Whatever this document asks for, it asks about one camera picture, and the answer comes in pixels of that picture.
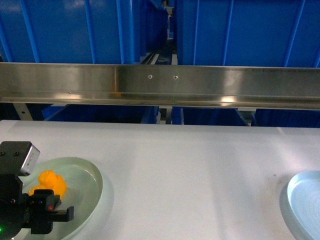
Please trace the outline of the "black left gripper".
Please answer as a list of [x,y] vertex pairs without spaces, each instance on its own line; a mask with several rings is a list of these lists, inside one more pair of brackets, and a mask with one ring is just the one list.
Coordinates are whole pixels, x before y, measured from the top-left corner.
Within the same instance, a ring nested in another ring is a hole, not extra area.
[[32,195],[23,193],[23,182],[17,175],[0,176],[0,238],[10,240],[21,229],[30,229],[34,235],[46,235],[54,222],[74,219],[74,206],[57,210],[60,196],[51,189],[36,189]]

